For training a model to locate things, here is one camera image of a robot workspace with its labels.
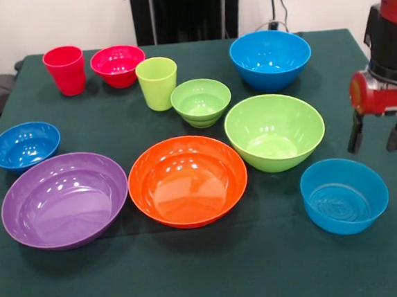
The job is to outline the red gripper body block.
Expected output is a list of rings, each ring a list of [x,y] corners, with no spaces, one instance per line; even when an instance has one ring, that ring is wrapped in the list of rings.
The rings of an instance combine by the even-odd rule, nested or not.
[[[397,112],[397,85],[381,82],[368,71],[358,71],[349,86],[350,102],[359,115]]]

